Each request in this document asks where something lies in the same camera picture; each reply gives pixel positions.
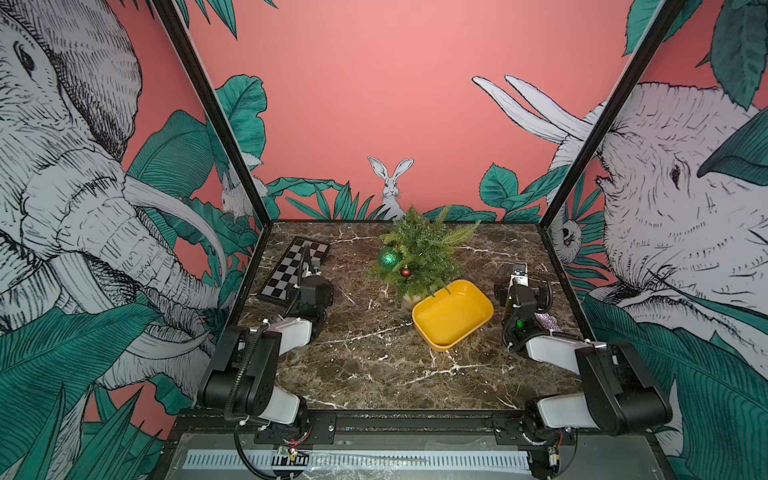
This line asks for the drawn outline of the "right black frame post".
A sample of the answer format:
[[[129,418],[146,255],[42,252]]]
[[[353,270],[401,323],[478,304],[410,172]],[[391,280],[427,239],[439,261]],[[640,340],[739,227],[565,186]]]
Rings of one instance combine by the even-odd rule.
[[[654,12],[650,24],[647,26],[641,41],[626,66],[622,76],[605,103],[596,125],[592,128],[576,159],[569,168],[563,183],[558,189],[554,200],[541,218],[538,227],[540,230],[548,229],[555,219],[569,193],[585,171],[591,159],[595,156],[597,148],[604,140],[610,127],[623,109],[630,97],[632,90],[647,69],[656,51],[663,43],[667,32],[673,22],[683,10],[684,0],[661,1]]]

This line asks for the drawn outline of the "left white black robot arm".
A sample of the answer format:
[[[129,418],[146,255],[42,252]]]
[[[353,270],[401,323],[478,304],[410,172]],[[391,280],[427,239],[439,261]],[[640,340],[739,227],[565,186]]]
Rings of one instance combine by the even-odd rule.
[[[309,345],[332,306],[334,287],[311,275],[294,288],[283,319],[225,329],[197,392],[197,404],[237,423],[258,422],[277,439],[297,444],[309,434],[306,400],[276,385],[280,357]]]

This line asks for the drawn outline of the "black frame post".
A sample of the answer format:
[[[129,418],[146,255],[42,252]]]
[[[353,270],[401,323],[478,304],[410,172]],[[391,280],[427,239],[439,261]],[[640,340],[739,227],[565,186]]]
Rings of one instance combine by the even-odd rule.
[[[683,10],[684,0],[661,1],[654,12],[650,24],[647,26],[641,41],[626,66],[622,76],[605,103],[596,125],[592,128],[576,159],[569,168],[563,183],[558,189],[554,200],[541,218],[538,227],[540,230],[548,229],[555,219],[569,193],[585,171],[591,159],[595,156],[597,148],[604,140],[610,127],[623,109],[630,97],[632,90],[647,69],[656,51],[663,43],[667,32],[673,22]]]
[[[241,181],[241,185],[256,218],[263,227],[269,229],[273,222],[253,183],[251,172],[244,162],[242,151],[224,114],[216,92],[197,55],[193,42],[186,32],[186,27],[182,22],[183,18],[180,16],[176,3],[168,0],[154,0],[152,4],[192,83],[205,114],[211,121],[214,131],[222,143],[228,160]]]

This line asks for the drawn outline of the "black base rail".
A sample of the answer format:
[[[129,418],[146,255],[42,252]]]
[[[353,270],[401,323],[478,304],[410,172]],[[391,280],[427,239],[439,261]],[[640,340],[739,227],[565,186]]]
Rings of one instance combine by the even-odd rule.
[[[330,445],[347,435],[489,435],[497,444],[536,449],[541,445],[573,445],[579,434],[597,429],[539,428],[524,410],[331,410],[311,409],[297,427],[250,421],[246,438],[252,444],[277,446]]]

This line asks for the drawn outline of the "black white chessboard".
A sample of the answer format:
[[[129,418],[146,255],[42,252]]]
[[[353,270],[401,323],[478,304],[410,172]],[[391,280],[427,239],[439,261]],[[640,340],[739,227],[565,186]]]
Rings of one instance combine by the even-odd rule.
[[[295,236],[263,283],[257,298],[287,306],[298,284],[303,266],[303,254],[309,253],[313,266],[319,267],[329,252],[330,244],[307,237]]]

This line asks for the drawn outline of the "small green christmas tree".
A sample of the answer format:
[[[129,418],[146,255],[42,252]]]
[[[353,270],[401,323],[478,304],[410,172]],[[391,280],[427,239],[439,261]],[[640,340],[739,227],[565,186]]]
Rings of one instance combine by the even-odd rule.
[[[445,223],[450,210],[446,206],[434,219],[429,219],[411,207],[389,232],[380,236],[382,249],[397,249],[402,260],[387,271],[376,258],[366,275],[393,287],[398,304],[404,294],[425,299],[461,276],[463,267],[456,260],[456,251],[474,235],[481,222],[450,227]],[[401,275],[403,268],[411,270],[410,277]]]

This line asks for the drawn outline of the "yellow plastic tray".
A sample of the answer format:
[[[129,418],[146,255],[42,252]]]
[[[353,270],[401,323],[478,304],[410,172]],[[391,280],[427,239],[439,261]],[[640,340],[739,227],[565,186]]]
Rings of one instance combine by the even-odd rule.
[[[472,282],[456,280],[412,309],[419,334],[435,351],[453,348],[494,315],[491,300]]]

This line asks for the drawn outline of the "left black frame post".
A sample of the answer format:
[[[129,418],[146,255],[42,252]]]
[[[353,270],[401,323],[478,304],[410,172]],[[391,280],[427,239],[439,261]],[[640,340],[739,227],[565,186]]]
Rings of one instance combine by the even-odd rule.
[[[186,27],[182,22],[183,18],[180,16],[176,3],[168,0],[154,0],[152,4],[192,83],[205,114],[211,121],[214,131],[222,143],[228,160],[241,181],[241,185],[256,218],[263,227],[269,229],[273,222],[253,183],[251,172],[244,162],[242,151],[224,114],[216,92],[197,55],[193,42],[186,32]]]

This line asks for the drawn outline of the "tan tree pot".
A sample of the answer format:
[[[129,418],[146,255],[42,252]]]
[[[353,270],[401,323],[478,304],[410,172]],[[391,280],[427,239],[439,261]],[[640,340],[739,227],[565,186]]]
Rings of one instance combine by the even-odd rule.
[[[412,310],[422,300],[423,300],[423,297],[420,295],[404,294],[401,298],[400,304],[402,308],[406,310]]]

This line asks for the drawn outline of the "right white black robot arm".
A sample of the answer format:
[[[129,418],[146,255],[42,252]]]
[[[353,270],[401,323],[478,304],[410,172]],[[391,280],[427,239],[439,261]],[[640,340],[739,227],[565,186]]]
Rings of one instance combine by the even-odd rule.
[[[552,445],[571,430],[609,436],[644,431],[669,422],[673,409],[635,347],[605,343],[547,328],[539,319],[553,303],[548,283],[531,287],[512,278],[496,283],[504,308],[502,340],[521,358],[576,374],[581,391],[541,397],[526,404],[520,428],[535,445]]]

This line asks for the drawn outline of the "pink glitter microphone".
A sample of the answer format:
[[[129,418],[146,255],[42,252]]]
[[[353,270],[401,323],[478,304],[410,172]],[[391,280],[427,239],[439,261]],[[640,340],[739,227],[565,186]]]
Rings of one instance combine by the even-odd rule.
[[[551,316],[548,313],[536,313],[535,318],[543,329],[562,332],[562,328],[554,316]]]

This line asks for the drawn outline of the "green glitter ball ornament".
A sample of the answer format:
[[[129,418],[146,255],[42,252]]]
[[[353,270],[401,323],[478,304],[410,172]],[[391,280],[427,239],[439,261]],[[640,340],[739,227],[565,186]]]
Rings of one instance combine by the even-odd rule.
[[[378,265],[384,270],[390,271],[402,260],[402,254],[395,248],[383,248],[377,257]]]

